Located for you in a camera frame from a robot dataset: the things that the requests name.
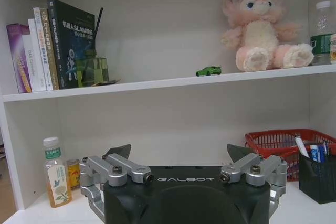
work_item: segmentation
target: stuffed animal ear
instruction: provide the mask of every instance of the stuffed animal ear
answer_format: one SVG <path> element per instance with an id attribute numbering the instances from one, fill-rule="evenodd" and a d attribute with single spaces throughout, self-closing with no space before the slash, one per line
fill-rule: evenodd
<path id="1" fill-rule="evenodd" d="M 223 13 L 227 14 L 230 10 L 233 10 L 237 4 L 237 0 L 223 0 Z"/>

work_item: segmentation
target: silver metal bracket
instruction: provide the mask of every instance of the silver metal bracket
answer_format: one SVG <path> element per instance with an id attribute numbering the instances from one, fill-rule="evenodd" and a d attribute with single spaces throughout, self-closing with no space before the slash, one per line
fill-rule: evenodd
<path id="1" fill-rule="evenodd" d="M 123 186 L 127 183 L 127 175 L 135 183 L 149 183 L 153 175 L 149 167 L 129 161 L 118 154 L 110 154 L 105 160 L 97 156 L 84 158 L 79 164 L 80 192 L 88 197 L 89 206 L 93 212 L 105 222 L 104 202 L 96 184 L 108 182 L 112 187 Z"/>
<path id="2" fill-rule="evenodd" d="M 228 183 L 236 183 L 240 181 L 242 174 L 246 172 L 247 169 L 250 169 L 251 166 L 257 165 L 260 163 L 260 157 L 258 154 L 250 153 L 233 163 L 232 165 L 225 165 L 221 169 L 222 175 L 229 175 Z"/>
<path id="3" fill-rule="evenodd" d="M 278 156 L 271 155 L 267 159 L 250 153 L 232 165 L 223 166 L 221 178 L 226 183 L 236 183 L 245 173 L 246 183 L 251 186 L 271 185 L 269 217 L 279 205 L 279 198 L 286 193 L 287 162 Z"/>
<path id="4" fill-rule="evenodd" d="M 128 159 L 119 156 L 118 154 L 110 154 L 106 161 L 115 166 L 122 166 L 125 168 L 127 174 L 131 176 L 135 183 L 148 183 L 153 180 L 151 169 L 148 166 L 138 165 Z"/>

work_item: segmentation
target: toy car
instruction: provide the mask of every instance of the toy car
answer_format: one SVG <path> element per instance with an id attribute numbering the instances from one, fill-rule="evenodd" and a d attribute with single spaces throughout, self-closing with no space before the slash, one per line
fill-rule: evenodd
<path id="1" fill-rule="evenodd" d="M 222 67 L 206 67 L 196 72 L 196 76 L 210 76 L 212 74 L 221 74 Z"/>

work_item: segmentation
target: juice bottle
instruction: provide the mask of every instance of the juice bottle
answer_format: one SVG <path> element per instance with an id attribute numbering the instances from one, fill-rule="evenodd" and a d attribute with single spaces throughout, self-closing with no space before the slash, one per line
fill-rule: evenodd
<path id="1" fill-rule="evenodd" d="M 46 161 L 44 171 L 51 207 L 60 207 L 72 200 L 66 162 L 61 157 L 58 137 L 43 140 Z"/>

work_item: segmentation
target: yellow can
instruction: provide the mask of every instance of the yellow can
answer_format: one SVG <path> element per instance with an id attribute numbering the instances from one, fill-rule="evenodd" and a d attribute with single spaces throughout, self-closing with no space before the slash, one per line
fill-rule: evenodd
<path id="1" fill-rule="evenodd" d="M 68 173 L 71 189 L 80 187 L 79 182 L 79 159 L 70 159 L 67 161 Z"/>

